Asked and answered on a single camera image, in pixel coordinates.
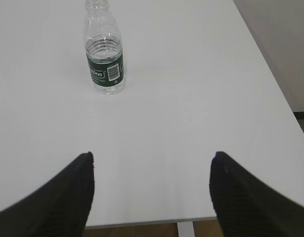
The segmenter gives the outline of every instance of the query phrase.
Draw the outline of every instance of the wooden floor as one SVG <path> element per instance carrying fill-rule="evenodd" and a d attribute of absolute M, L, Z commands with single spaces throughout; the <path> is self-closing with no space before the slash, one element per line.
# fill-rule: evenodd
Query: wooden floor
<path fill-rule="evenodd" d="M 299 121 L 304 131 L 304 120 Z M 193 223 L 195 237 L 223 237 L 218 221 Z M 87 230 L 83 237 L 178 237 L 176 223 Z"/>

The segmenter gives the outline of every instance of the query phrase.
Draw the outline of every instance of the clear plastic bottle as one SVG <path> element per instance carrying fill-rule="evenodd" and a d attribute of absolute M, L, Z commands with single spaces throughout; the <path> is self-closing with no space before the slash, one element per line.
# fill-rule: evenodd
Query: clear plastic bottle
<path fill-rule="evenodd" d="M 109 11 L 108 0 L 86 0 L 84 45 L 95 87 L 110 95 L 126 83 L 121 33 Z"/>

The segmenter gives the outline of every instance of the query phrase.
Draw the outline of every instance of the white table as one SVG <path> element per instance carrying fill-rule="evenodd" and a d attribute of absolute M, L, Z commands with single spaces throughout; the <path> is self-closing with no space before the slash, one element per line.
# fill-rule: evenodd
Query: white table
<path fill-rule="evenodd" d="M 125 90 L 91 85 L 82 0 L 0 1 L 0 210 L 95 157 L 88 226 L 215 216 L 225 151 L 304 205 L 304 135 L 232 0 L 111 0 Z"/>

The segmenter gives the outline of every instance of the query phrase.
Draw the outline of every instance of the wall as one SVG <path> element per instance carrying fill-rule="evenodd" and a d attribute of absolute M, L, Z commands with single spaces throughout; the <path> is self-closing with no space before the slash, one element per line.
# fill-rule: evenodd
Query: wall
<path fill-rule="evenodd" d="M 304 0 L 234 0 L 294 112 L 304 111 Z"/>

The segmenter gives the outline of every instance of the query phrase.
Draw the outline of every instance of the green label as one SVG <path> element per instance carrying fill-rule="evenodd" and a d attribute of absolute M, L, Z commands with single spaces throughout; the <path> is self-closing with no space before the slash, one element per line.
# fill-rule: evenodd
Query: green label
<path fill-rule="evenodd" d="M 94 83 L 112 87 L 123 80 L 123 54 L 114 62 L 107 64 L 97 64 L 87 56 L 91 78 Z"/>

